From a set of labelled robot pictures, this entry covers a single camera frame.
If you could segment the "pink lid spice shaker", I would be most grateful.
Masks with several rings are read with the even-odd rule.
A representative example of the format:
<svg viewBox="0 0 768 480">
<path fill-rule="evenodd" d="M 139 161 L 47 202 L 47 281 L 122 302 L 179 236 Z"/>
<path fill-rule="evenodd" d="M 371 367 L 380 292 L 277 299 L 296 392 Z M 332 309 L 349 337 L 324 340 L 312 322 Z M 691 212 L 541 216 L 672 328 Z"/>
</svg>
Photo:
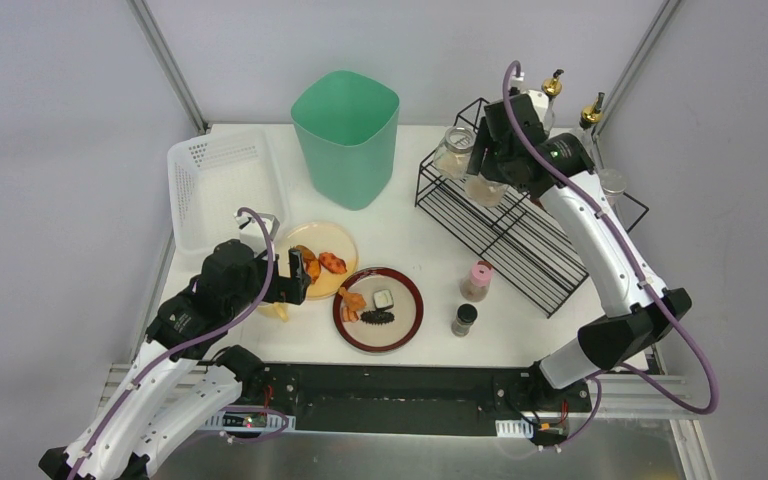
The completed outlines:
<svg viewBox="0 0 768 480">
<path fill-rule="evenodd" d="M 493 275 L 494 268 L 489 262 L 476 262 L 459 284 L 462 297 L 469 302 L 484 300 L 488 295 Z"/>
</svg>

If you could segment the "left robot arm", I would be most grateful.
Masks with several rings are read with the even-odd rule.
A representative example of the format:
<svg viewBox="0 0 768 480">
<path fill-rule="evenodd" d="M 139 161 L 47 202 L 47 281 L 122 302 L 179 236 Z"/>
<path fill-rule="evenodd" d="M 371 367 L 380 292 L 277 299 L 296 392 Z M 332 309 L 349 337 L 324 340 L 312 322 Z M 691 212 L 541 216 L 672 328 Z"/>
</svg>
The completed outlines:
<svg viewBox="0 0 768 480">
<path fill-rule="evenodd" d="M 297 247 L 256 252 L 239 240 L 219 244 L 200 272 L 162 303 L 130 370 L 102 411 L 73 442 L 47 450 L 51 479 L 147 479 L 168 454 L 221 408 L 237 400 L 262 361 L 228 348 L 197 387 L 168 410 L 171 390 L 212 345 L 262 303 L 304 302 L 311 258 Z"/>
</svg>

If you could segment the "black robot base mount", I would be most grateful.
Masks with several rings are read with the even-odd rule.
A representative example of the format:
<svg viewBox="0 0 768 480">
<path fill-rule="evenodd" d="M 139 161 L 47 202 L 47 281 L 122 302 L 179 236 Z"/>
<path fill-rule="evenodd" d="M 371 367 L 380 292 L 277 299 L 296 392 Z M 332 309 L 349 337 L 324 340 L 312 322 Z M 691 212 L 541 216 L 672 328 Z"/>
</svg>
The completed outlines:
<svg viewBox="0 0 768 480">
<path fill-rule="evenodd" d="M 272 363 L 244 383 L 237 402 L 292 417 L 298 431 L 407 435 L 491 436 L 502 420 L 536 413 L 548 422 L 591 411 L 585 382 L 552 393 L 531 374 L 528 368 Z"/>
</svg>

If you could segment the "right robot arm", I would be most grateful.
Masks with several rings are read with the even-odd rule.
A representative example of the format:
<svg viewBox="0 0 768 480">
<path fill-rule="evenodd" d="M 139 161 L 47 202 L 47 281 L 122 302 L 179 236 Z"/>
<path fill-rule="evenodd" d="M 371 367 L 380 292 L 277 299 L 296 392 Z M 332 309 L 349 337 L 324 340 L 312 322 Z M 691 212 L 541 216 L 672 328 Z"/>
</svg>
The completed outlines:
<svg viewBox="0 0 768 480">
<path fill-rule="evenodd" d="M 547 136 L 528 95 L 510 103 L 485 106 L 468 171 L 539 202 L 569 238 L 603 309 L 573 340 L 538 361 L 541 381 L 562 390 L 660 341 L 692 300 L 685 289 L 668 288 L 633 246 L 579 138 Z"/>
</svg>

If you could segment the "black wire rack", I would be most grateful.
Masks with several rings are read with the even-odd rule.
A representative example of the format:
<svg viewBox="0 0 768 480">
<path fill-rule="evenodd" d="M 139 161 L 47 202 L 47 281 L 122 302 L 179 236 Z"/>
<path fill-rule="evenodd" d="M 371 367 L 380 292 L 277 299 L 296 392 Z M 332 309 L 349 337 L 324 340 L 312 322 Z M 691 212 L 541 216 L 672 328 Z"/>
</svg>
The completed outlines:
<svg viewBox="0 0 768 480">
<path fill-rule="evenodd" d="M 420 162 L 414 205 L 547 316 L 555 314 L 588 278 L 557 222 L 512 187 L 494 208 L 476 204 L 464 191 L 468 175 L 444 178 L 432 164 L 434 153 Z"/>
</svg>

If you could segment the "red rimmed plate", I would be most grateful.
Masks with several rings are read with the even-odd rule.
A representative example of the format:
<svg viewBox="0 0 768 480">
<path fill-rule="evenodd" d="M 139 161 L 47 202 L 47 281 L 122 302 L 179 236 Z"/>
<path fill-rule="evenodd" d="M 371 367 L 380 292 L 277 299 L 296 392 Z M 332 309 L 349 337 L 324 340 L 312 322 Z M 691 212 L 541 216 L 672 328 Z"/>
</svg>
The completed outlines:
<svg viewBox="0 0 768 480">
<path fill-rule="evenodd" d="M 343 323 L 340 311 L 346 305 L 337 290 L 332 304 L 333 322 L 343 340 L 357 350 L 371 354 L 395 351 L 410 342 L 422 325 L 425 313 L 422 294 L 408 276 L 395 269 L 371 267 L 359 270 L 340 287 L 364 296 L 367 306 L 358 311 L 359 315 L 364 311 L 376 310 L 373 303 L 376 290 L 389 289 L 394 297 L 395 305 L 389 309 L 395 315 L 393 323 L 370 325 L 361 320 Z"/>
</svg>

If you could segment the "cream plate with leaf pattern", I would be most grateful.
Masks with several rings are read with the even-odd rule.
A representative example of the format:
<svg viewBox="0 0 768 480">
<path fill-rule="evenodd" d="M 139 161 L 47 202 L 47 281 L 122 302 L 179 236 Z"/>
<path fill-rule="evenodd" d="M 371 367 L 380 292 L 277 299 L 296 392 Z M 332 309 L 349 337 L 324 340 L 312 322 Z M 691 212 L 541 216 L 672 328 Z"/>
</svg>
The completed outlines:
<svg viewBox="0 0 768 480">
<path fill-rule="evenodd" d="M 307 290 L 307 300 L 319 300 L 333 296 L 341 284 L 357 271 L 358 251 L 356 244 L 347 230 L 332 222 L 308 222 L 297 226 L 284 235 L 276 247 L 281 254 L 279 271 L 289 276 L 288 251 L 296 245 L 304 245 L 317 256 L 322 252 L 332 252 L 342 258 L 348 271 L 335 275 L 321 267 L 321 275 L 315 284 Z"/>
</svg>

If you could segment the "glass jar with rice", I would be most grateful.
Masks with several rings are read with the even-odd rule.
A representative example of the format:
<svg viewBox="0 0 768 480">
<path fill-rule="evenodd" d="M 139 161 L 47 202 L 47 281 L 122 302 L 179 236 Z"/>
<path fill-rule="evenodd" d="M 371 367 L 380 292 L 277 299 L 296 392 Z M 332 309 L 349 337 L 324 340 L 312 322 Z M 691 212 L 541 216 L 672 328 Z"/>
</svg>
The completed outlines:
<svg viewBox="0 0 768 480">
<path fill-rule="evenodd" d="M 507 189 L 506 184 L 487 180 L 481 174 L 468 175 L 464 184 L 466 195 L 476 204 L 485 208 L 498 206 Z"/>
</svg>

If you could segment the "glass jar with grains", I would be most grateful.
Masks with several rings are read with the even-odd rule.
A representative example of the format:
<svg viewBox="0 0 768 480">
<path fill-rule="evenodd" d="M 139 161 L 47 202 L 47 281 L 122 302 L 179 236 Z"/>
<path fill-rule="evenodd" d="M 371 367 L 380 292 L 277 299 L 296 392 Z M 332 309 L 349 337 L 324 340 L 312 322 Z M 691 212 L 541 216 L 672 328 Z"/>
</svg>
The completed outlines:
<svg viewBox="0 0 768 480">
<path fill-rule="evenodd" d="M 433 166 L 446 179 L 462 179 L 466 174 L 475 141 L 476 133 L 472 129 L 449 127 L 435 150 Z"/>
</svg>

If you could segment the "gold spout oil bottle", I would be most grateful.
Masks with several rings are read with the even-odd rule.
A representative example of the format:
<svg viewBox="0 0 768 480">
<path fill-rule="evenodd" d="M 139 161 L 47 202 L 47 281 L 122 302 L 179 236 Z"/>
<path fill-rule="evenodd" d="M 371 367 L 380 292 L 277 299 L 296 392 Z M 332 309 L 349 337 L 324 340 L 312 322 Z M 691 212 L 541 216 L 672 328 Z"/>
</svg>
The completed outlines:
<svg viewBox="0 0 768 480">
<path fill-rule="evenodd" d="M 539 114 L 544 132 L 547 136 L 550 135 L 555 125 L 555 103 L 556 98 L 560 95 L 563 89 L 561 82 L 561 75 L 563 73 L 563 69 L 555 70 L 550 77 L 543 81 L 540 92 L 537 96 L 538 103 L 536 110 Z"/>
</svg>

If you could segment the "black lid pepper shaker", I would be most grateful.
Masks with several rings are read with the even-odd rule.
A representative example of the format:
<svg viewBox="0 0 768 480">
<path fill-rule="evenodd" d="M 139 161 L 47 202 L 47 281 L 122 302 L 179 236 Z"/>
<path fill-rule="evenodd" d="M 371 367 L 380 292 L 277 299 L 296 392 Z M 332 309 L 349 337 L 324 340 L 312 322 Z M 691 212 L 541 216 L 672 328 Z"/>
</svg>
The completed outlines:
<svg viewBox="0 0 768 480">
<path fill-rule="evenodd" d="M 469 303 L 458 306 L 455 318 L 451 323 L 451 331 L 455 336 L 466 336 L 478 318 L 477 308 Z"/>
</svg>

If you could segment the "silver lid spice jar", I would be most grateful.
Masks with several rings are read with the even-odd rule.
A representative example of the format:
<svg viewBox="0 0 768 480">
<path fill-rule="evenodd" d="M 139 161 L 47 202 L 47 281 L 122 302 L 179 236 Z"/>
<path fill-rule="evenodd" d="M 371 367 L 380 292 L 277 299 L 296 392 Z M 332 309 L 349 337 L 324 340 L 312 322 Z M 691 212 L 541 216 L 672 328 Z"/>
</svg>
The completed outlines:
<svg viewBox="0 0 768 480">
<path fill-rule="evenodd" d="M 613 168 L 599 169 L 597 175 L 605 199 L 611 206 L 612 211 L 617 216 L 620 216 L 618 202 L 627 189 L 626 177 L 620 171 Z"/>
</svg>

